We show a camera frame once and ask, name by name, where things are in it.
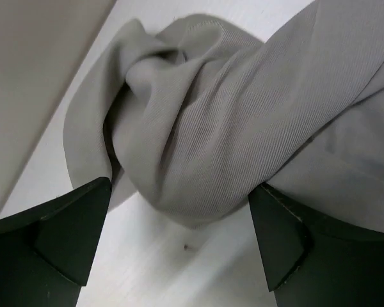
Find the grey trousers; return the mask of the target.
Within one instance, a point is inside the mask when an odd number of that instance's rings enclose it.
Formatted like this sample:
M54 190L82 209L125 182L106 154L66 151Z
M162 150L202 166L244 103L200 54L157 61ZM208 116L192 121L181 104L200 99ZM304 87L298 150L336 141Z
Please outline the grey trousers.
M384 1L314 1L261 42L190 15L124 24L70 102L74 187L122 171L184 225L259 184L384 232Z

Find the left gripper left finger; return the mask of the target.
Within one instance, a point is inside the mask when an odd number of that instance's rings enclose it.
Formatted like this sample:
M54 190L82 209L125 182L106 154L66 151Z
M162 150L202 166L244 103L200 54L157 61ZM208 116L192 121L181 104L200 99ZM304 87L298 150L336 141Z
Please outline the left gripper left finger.
M0 219L0 306L75 306L110 197L111 182L100 177Z

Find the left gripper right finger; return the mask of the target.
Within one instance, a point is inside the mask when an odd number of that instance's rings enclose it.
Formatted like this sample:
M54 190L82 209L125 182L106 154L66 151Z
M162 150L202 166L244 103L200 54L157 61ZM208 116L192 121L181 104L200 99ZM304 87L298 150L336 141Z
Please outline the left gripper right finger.
M277 305L384 307L384 233L339 221L266 184L248 200Z

